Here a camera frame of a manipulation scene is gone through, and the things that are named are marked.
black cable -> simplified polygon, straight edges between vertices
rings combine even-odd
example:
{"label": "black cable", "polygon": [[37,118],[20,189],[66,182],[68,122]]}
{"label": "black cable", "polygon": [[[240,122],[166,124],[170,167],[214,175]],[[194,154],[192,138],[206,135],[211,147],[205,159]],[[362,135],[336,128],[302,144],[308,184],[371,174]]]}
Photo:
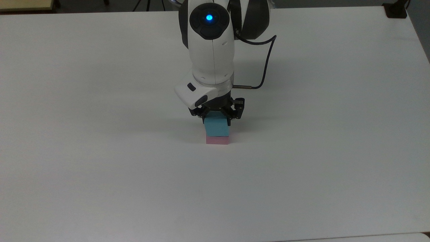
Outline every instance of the black cable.
{"label": "black cable", "polygon": [[133,9],[133,11],[132,11],[132,12],[134,12],[134,11],[137,9],[137,6],[139,6],[140,1],[141,1],[141,0],[139,0],[139,1],[137,2],[136,6],[135,6],[135,8]]}
{"label": "black cable", "polygon": [[151,4],[151,0],[148,0],[148,4],[146,5],[146,12],[149,12],[149,5]]}
{"label": "black cable", "polygon": [[266,58],[266,64],[264,65],[264,72],[263,72],[263,78],[261,79],[261,83],[260,85],[253,87],[253,86],[243,86],[243,85],[233,85],[233,88],[240,88],[240,89],[258,89],[261,86],[263,86],[264,83],[264,78],[266,77],[266,71],[267,71],[267,65],[269,63],[269,57],[270,57],[270,53],[272,52],[272,47],[273,44],[275,43],[275,39],[276,39],[276,35],[274,35],[272,38],[270,38],[269,40],[263,41],[263,42],[251,42],[249,40],[245,40],[244,38],[240,37],[239,35],[237,35],[236,33],[234,33],[234,36],[236,38],[238,38],[239,40],[241,40],[242,42],[245,42],[247,44],[251,44],[251,45],[263,45],[263,44],[267,44],[270,43],[270,48],[269,51],[267,53],[267,58]]}

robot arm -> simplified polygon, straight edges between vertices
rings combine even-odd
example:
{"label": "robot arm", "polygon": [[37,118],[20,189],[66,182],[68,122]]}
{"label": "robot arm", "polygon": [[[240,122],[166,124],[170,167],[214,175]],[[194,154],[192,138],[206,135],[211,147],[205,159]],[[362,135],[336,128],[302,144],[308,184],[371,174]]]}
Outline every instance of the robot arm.
{"label": "robot arm", "polygon": [[234,34],[227,0],[190,0],[185,4],[193,66],[175,92],[189,109],[195,109],[233,87]]}
{"label": "robot arm", "polygon": [[179,10],[182,42],[192,68],[175,92],[193,116],[222,112],[240,118],[245,100],[231,98],[235,35],[255,39],[269,24],[267,0],[185,0]]}

black object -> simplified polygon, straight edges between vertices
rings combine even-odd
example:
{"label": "black object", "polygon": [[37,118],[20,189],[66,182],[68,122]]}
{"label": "black object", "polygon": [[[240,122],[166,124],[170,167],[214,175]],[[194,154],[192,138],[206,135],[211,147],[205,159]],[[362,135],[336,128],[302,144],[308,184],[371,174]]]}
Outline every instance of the black object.
{"label": "black object", "polygon": [[269,40],[263,41],[263,42],[251,42],[248,40],[243,39],[241,36],[238,36],[236,34],[234,34],[236,38],[240,39],[241,41],[247,43],[247,44],[251,44],[251,45],[263,45],[263,44],[267,44],[270,43],[270,48],[269,51],[267,52],[267,57],[266,57],[266,63],[264,65],[264,71],[263,71],[263,78],[261,79],[260,85],[253,87],[253,86],[243,86],[243,85],[233,85],[233,88],[238,88],[238,89],[258,89],[261,86],[263,86],[264,83],[264,79],[266,78],[266,71],[267,71],[267,65],[269,64],[269,58],[270,58],[270,53],[272,52],[272,47],[273,44],[275,43],[275,39],[276,39],[276,35],[274,35],[272,38],[270,38]]}
{"label": "black object", "polygon": [[[109,5],[109,0],[103,0],[103,1],[104,1],[104,3],[105,3],[106,5]],[[135,6],[135,8],[133,8],[133,11],[132,11],[132,12],[136,11],[137,6],[139,6],[140,1],[141,1],[141,0],[139,0],[139,1],[137,2],[136,6]],[[163,11],[165,11],[165,10],[166,10],[166,7],[164,6],[164,2],[163,2],[163,0],[161,0],[161,4],[163,5]],[[146,4],[146,12],[149,12],[149,6],[150,6],[150,5],[151,5],[151,0],[148,0],[148,3]]]}
{"label": "black object", "polygon": [[60,1],[59,0],[54,0],[54,5],[55,5],[55,7],[56,8],[61,8],[61,3],[60,3]]}
{"label": "black object", "polygon": [[182,43],[188,49],[188,0],[185,0],[179,8],[179,28],[182,34]]}
{"label": "black object", "polygon": [[141,1],[141,0],[137,1],[136,6],[135,6],[135,8],[133,8],[133,11],[132,11],[132,12],[136,11],[137,6],[139,6],[140,1]]}
{"label": "black object", "polygon": [[240,36],[254,40],[269,26],[269,6],[267,0],[249,0]]}
{"label": "black object", "polygon": [[151,5],[151,0],[148,0],[148,3],[146,4],[146,12],[149,12],[149,5]]}
{"label": "black object", "polygon": [[193,86],[193,84],[192,84],[191,82],[190,82],[190,83],[188,83],[187,87],[188,87],[192,92],[194,92],[194,91],[196,90],[196,87],[195,87],[195,86]]}
{"label": "black object", "polygon": [[219,38],[230,23],[227,10],[216,3],[204,3],[190,14],[191,28],[205,40]]}
{"label": "black object", "polygon": [[385,14],[390,19],[405,19],[408,14],[406,13],[405,4],[410,0],[398,0],[395,3],[384,3]]}
{"label": "black object", "polygon": [[227,9],[231,13],[234,33],[243,39],[254,40],[269,26],[270,18],[267,0],[249,0],[243,23],[240,0],[230,0]]}
{"label": "black object", "polygon": [[236,98],[233,100],[231,92],[228,92],[224,96],[214,98],[204,104],[201,108],[188,109],[191,115],[199,116],[205,123],[205,117],[210,111],[221,112],[227,118],[227,125],[231,125],[232,119],[240,119],[242,117],[243,109],[245,108],[245,99]]}

foam block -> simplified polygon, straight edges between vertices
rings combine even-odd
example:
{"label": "foam block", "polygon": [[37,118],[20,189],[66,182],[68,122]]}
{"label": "foam block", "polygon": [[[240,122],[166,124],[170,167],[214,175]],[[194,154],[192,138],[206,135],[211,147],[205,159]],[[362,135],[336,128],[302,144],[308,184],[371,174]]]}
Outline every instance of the foam block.
{"label": "foam block", "polygon": [[228,136],[227,118],[221,112],[210,111],[205,117],[207,136]]}
{"label": "foam block", "polygon": [[229,138],[228,136],[207,136],[206,135],[206,144],[208,145],[228,145]]}

pink block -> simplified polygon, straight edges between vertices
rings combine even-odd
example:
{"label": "pink block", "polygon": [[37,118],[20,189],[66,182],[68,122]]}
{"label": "pink block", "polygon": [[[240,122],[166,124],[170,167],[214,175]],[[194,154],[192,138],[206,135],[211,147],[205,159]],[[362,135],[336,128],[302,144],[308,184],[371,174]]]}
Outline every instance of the pink block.
{"label": "pink block", "polygon": [[208,145],[228,145],[228,136],[207,136],[206,144]]}

